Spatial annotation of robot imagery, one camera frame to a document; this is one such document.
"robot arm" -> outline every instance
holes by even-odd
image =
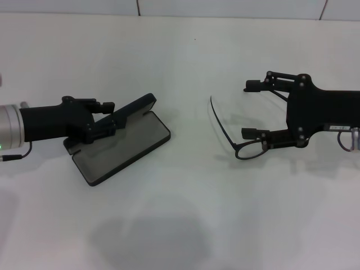
[[[100,104],[95,99],[76,99],[63,97],[62,103],[48,107],[22,107],[16,105],[0,106],[0,148],[18,148],[24,142],[70,137],[82,143],[113,136],[116,129],[124,123],[107,121],[95,125],[92,114],[112,114],[115,104]],[[3,155],[0,161],[22,159],[28,155]]]
[[[324,91],[317,88],[308,74],[289,75],[269,71],[263,82],[248,80],[244,92],[270,91],[287,102],[288,129],[269,131],[242,128],[242,137],[250,142],[235,144],[228,137],[218,117],[215,117],[236,151],[238,159],[253,159],[271,149],[306,147],[312,135],[320,131],[339,132],[338,142],[345,151],[360,150],[360,115],[357,107],[360,91]],[[279,92],[289,93],[288,97]],[[342,132],[351,132],[352,148],[347,149],[340,140]],[[261,143],[262,152],[251,157],[240,157],[239,151],[252,143]]]

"eyeglasses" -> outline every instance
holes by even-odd
[[[249,159],[255,159],[257,158],[258,156],[261,156],[263,154],[265,154],[268,149],[266,147],[266,141],[262,141],[261,139],[255,139],[253,141],[249,141],[249,142],[244,142],[244,143],[241,143],[241,144],[237,144],[237,143],[234,143],[231,139],[230,139],[230,136],[227,134],[227,132],[225,131],[223,125],[221,124],[219,118],[218,118],[218,115],[216,114],[215,112],[215,109],[214,109],[214,106],[213,106],[213,100],[212,100],[212,97],[210,96],[210,103],[211,103],[211,108],[213,109],[213,112],[214,112],[214,115],[215,115],[215,118],[217,120],[217,122],[219,123],[219,126],[221,128],[221,130],[223,131],[226,139],[229,141],[230,145],[232,146],[232,148],[235,150],[235,157],[237,159],[240,159],[240,160],[249,160]],[[262,151],[257,154],[257,155],[251,155],[251,156],[248,156],[248,157],[243,157],[243,156],[239,156],[239,152],[246,146],[249,146],[249,145],[252,145],[254,143],[260,143],[261,146],[262,146]]]

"cable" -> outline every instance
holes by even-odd
[[[284,97],[282,94],[279,94],[278,92],[275,92],[274,90],[270,89],[269,90],[271,93],[275,94],[276,96],[278,96],[279,98],[281,98],[282,100],[287,102],[287,97]]]
[[[30,154],[32,149],[33,149],[33,143],[29,142],[29,150],[26,152],[25,155],[3,155],[3,156],[0,156],[0,161],[11,161],[11,160],[23,159]]]
[[[26,152],[26,154],[22,156],[22,158],[27,157],[30,154],[30,152],[32,151],[32,149],[33,149],[33,142],[29,142],[29,149]]]
[[[346,148],[343,143],[341,142],[341,139],[340,139],[340,136],[341,136],[342,132],[340,131],[338,134],[337,134],[337,142],[339,143],[340,147],[345,150],[346,152],[351,152],[350,149]]]

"white tabletop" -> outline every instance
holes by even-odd
[[[1,14],[1,104],[152,92],[172,139],[97,187],[62,139],[0,164],[0,269],[360,269],[360,155],[319,133],[239,161],[209,107],[242,142],[286,128],[246,80],[359,90],[359,63],[359,22]]]

